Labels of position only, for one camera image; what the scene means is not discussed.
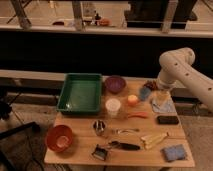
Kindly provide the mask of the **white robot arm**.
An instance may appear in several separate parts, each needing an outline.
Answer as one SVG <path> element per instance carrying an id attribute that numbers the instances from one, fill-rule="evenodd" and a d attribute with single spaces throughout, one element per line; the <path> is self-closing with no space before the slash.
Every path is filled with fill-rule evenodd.
<path id="1" fill-rule="evenodd" d="M 180 48 L 162 53 L 159 57 L 161 71 L 157 77 L 157 87 L 172 90 L 180 81 L 213 113 L 213 80 L 192 67 L 195 53 L 191 48 Z"/>

